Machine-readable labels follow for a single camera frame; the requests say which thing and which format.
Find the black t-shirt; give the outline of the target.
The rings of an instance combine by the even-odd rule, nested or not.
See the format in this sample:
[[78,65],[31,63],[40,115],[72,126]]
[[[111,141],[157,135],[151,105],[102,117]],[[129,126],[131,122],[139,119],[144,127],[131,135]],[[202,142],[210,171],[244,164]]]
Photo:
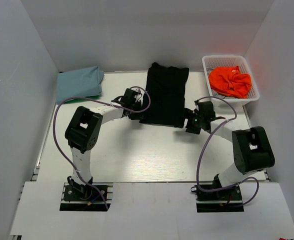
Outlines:
[[180,128],[184,122],[186,82],[189,68],[165,67],[152,63],[147,72],[146,91],[150,106],[142,113],[141,124]]

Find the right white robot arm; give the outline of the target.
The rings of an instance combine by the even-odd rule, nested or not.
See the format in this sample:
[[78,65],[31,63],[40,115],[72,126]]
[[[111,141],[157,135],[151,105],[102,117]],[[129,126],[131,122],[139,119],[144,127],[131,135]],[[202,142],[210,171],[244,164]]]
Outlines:
[[[204,193],[223,200],[234,188],[241,183],[252,179],[253,175],[275,165],[275,156],[270,145],[267,133],[262,126],[239,129],[235,120],[238,113],[231,108],[234,116],[225,118],[217,116],[213,103],[208,97],[202,97],[195,102],[196,109],[185,109],[184,119],[187,121],[186,132],[200,134],[205,131],[209,134],[199,155],[196,166],[196,187]],[[233,163],[224,171],[217,174],[212,182],[211,189],[200,185],[200,168],[206,148],[213,136],[219,136],[232,144]]]

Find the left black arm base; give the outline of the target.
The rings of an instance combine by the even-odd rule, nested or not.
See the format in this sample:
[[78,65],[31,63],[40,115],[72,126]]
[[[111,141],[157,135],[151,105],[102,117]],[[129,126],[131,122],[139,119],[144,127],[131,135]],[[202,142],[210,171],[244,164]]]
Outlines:
[[113,185],[97,183],[95,187],[78,184],[71,176],[64,183],[60,207],[61,212],[107,212],[111,206]]

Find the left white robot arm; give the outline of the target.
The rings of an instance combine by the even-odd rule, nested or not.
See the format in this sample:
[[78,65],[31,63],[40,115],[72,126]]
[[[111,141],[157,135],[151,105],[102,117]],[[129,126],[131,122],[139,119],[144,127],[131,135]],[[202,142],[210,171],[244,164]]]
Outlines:
[[79,106],[65,131],[65,138],[72,153],[73,173],[69,180],[71,186],[76,187],[75,193],[86,200],[92,196],[93,177],[91,174],[91,150],[96,145],[101,126],[110,121],[128,117],[137,119],[151,105],[150,95],[147,97],[147,106],[143,107],[140,100],[143,89],[130,87],[123,96],[113,99],[110,103],[92,109]]

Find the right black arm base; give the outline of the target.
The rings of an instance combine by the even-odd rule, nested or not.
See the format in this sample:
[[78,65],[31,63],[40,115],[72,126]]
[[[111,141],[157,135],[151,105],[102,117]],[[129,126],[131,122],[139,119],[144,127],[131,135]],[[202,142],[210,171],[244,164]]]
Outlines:
[[243,198],[239,186],[215,192],[201,191],[197,185],[190,191],[195,194],[197,213],[244,212]]

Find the grey t-shirt in basket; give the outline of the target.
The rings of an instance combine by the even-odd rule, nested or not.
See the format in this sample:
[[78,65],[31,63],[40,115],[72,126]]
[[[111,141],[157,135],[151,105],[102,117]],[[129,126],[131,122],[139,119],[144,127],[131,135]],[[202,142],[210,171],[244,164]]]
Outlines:
[[222,94],[216,92],[214,89],[211,90],[211,93],[212,93],[213,97],[217,97],[217,98],[220,98],[220,99],[225,99],[225,100],[235,99],[235,97],[233,97],[233,96],[222,95]]

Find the folded blue-grey t-shirt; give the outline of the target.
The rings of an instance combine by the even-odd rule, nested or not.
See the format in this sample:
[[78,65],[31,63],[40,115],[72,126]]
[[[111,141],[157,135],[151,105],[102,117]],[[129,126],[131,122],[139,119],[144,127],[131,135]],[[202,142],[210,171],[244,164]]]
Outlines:
[[56,104],[72,97],[96,97],[102,93],[105,73],[97,66],[61,72],[57,75]]

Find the crumpled orange t-shirt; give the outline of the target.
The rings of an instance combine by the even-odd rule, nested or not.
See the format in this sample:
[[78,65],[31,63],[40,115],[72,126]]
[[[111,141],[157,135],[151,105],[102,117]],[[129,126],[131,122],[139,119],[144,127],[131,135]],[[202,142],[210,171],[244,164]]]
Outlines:
[[236,99],[246,99],[252,87],[252,78],[241,73],[240,67],[216,67],[208,75],[211,89]]

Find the white plastic basket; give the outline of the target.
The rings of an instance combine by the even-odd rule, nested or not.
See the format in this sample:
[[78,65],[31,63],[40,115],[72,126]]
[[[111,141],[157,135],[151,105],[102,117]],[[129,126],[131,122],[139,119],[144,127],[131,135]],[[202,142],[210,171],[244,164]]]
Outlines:
[[224,99],[235,107],[260,98],[249,65],[240,55],[206,55],[202,66],[210,96]]

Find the folded green t-shirt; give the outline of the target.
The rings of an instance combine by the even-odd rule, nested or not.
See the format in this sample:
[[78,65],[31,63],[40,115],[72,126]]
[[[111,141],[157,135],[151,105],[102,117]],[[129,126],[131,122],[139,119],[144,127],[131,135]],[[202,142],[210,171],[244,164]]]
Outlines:
[[100,96],[97,95],[97,96],[86,96],[86,97],[83,97],[83,98],[74,98],[74,99],[66,101],[64,104],[81,103],[81,102],[88,101],[88,99],[99,100]]

